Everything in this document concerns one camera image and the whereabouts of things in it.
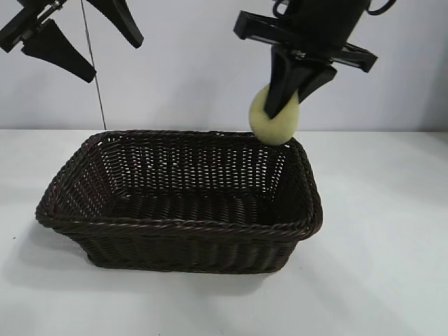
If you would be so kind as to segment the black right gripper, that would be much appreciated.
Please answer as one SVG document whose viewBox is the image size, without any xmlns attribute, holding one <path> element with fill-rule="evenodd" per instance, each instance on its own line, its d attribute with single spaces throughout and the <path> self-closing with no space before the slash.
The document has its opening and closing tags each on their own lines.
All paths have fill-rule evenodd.
<svg viewBox="0 0 448 336">
<path fill-rule="evenodd" d="M 371 70 L 377 56 L 348 42 L 369 5 L 369 1 L 359 0 L 275 1 L 272 17 L 239 13 L 234 33 L 240 39 L 272 45 L 264 105 L 270 119 L 279 115 L 292 97 L 302 103 L 334 79 L 337 70 L 318 60 L 339 62 L 365 73 Z"/>
</svg>

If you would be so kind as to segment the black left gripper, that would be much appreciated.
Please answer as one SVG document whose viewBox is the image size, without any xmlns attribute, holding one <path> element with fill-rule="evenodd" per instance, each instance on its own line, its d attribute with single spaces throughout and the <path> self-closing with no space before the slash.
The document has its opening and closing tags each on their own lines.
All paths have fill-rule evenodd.
<svg viewBox="0 0 448 336">
<path fill-rule="evenodd" d="M 125 0 L 87 0 L 134 47 L 140 48 L 144 36 L 137 27 Z M 82 56 L 63 34 L 53 19 L 65 1 L 18 1 L 22 9 L 1 29 L 1 49 L 9 53 L 30 29 L 33 34 L 23 41 L 21 51 L 30 57 L 58 66 L 87 83 L 96 75 L 95 68 Z"/>
</svg>

